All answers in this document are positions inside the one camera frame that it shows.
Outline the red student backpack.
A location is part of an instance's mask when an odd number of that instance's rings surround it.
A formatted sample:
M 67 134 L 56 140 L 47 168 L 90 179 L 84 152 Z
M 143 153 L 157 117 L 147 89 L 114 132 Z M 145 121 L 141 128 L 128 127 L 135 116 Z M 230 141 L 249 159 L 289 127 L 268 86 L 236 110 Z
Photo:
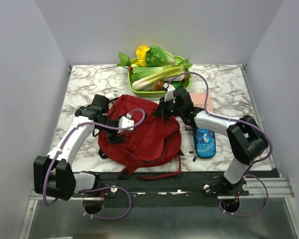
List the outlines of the red student backpack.
M 146 114 L 144 121 L 133 131 L 119 133 L 114 142 L 110 141 L 105 131 L 98 136 L 99 155 L 124 165 L 119 174 L 120 180 L 130 177 L 138 168 L 156 167 L 169 163 L 174 158 L 182 156 L 181 132 L 178 121 L 170 117 L 167 121 L 153 115 L 157 103 L 131 95 L 121 95 L 116 98 L 107 115 L 110 119 L 132 113 L 132 119 L 139 121 L 143 109 Z

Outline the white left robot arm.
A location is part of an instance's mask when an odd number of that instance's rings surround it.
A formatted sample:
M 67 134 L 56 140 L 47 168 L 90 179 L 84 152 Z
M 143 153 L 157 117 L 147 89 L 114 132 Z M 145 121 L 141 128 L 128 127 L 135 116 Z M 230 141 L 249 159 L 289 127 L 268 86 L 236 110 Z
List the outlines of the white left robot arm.
M 34 160 L 34 190 L 37 194 L 67 201 L 81 191 L 90 197 L 100 193 L 97 173 L 74 173 L 72 164 L 84 141 L 95 130 L 104 133 L 111 142 L 121 139 L 116 130 L 120 117 L 114 118 L 109 112 L 113 105 L 114 100 L 95 95 L 91 104 L 76 110 L 74 120 L 61 141 L 46 156 Z

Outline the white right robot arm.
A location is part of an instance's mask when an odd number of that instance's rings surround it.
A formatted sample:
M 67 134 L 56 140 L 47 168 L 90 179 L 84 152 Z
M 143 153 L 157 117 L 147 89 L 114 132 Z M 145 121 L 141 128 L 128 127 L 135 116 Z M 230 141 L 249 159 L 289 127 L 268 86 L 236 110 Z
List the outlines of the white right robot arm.
M 216 192 L 225 195 L 231 195 L 237 190 L 238 183 L 249 171 L 255 158 L 270 145 L 265 132 L 258 127 L 251 116 L 229 118 L 213 114 L 206 108 L 194 106 L 189 92 L 185 89 L 167 92 L 160 98 L 153 114 L 164 121 L 172 116 L 180 117 L 185 125 L 192 128 L 206 128 L 228 137 L 234 157 L 215 189 Z

